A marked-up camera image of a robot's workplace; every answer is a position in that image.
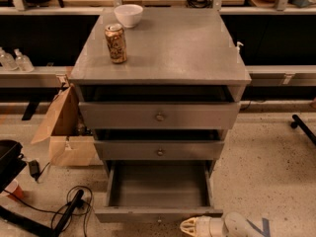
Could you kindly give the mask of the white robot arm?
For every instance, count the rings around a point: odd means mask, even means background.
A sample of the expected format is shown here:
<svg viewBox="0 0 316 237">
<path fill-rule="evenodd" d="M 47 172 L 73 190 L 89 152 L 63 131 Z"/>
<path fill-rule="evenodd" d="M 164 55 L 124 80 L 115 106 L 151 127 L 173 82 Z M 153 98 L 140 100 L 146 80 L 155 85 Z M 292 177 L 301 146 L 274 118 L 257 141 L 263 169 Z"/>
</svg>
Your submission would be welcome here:
<svg viewBox="0 0 316 237">
<path fill-rule="evenodd" d="M 225 217 L 191 217 L 180 224 L 180 230 L 190 237 L 265 237 L 238 212 Z"/>
</svg>

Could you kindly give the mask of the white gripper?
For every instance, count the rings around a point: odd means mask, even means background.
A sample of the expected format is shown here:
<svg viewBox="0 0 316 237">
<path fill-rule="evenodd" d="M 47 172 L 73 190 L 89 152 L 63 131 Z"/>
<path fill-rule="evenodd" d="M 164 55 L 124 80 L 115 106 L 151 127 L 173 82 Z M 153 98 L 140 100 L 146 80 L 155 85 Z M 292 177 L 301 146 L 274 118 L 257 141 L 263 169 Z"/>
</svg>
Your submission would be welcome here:
<svg viewBox="0 0 316 237">
<path fill-rule="evenodd" d="M 220 217 L 191 217 L 180 224 L 180 230 L 191 237 L 225 237 L 224 221 Z"/>
</svg>

